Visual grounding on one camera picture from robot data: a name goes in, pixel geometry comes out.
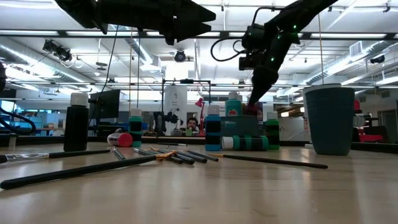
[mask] table surface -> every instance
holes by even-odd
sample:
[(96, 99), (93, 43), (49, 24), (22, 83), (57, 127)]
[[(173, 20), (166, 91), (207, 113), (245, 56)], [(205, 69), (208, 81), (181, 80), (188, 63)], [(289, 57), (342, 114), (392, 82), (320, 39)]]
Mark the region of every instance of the table surface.
[[(89, 150), (107, 148), (89, 143)], [(203, 146), (190, 146), (202, 151)], [(61, 151), (21, 146), (0, 153)], [(126, 157), (137, 157), (130, 148)], [(313, 149), (224, 152), (329, 165), (320, 170), (223, 158), (134, 167), (0, 191), (1, 223), (396, 223), (398, 156), (351, 151), (319, 156)], [(0, 181), (116, 161), (113, 154), (0, 164)]]

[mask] green paint bottle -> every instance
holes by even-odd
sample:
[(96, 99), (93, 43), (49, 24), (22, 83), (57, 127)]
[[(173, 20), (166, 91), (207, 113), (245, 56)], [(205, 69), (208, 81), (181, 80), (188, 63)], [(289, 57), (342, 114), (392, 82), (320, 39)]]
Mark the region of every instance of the green paint bottle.
[(141, 137), (142, 137), (142, 116), (141, 110), (137, 108), (133, 108), (130, 111), (130, 119), (129, 119), (129, 133), (132, 136), (132, 146), (140, 147), (141, 146)]

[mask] bottle cap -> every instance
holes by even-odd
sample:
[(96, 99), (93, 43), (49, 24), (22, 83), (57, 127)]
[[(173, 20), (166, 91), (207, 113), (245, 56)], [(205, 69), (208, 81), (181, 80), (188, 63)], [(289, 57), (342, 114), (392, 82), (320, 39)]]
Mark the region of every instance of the bottle cap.
[(276, 111), (267, 112), (267, 120), (270, 119), (278, 119), (278, 112)]
[(238, 100), (242, 103), (243, 102), (243, 96), (242, 95), (238, 95)]
[(70, 104), (72, 106), (88, 106), (88, 95), (86, 93), (72, 93), (70, 95)]
[(130, 110), (130, 116), (139, 116), (141, 117), (141, 110), (138, 108), (133, 108)]
[(220, 115), (220, 106), (209, 105), (207, 107), (207, 115)]
[(221, 142), (221, 147), (223, 149), (233, 149), (234, 139), (232, 137), (223, 137), (223, 140)]
[(238, 99), (238, 93), (236, 93), (236, 92), (230, 92), (230, 93), (228, 93), (228, 98), (229, 98), (230, 100), (236, 100), (236, 99)]

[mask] teal paint bottle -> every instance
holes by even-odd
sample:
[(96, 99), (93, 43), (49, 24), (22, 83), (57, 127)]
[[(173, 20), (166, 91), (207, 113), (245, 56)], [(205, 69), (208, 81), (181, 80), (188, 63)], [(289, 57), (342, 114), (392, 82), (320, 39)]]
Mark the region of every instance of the teal paint bottle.
[(242, 102), (238, 100), (238, 93), (230, 92), (228, 98), (225, 102), (225, 116), (241, 116)]
[(141, 110), (133, 108), (130, 111), (131, 117), (129, 118), (129, 133), (132, 136), (132, 146), (141, 146), (142, 137), (142, 116)]

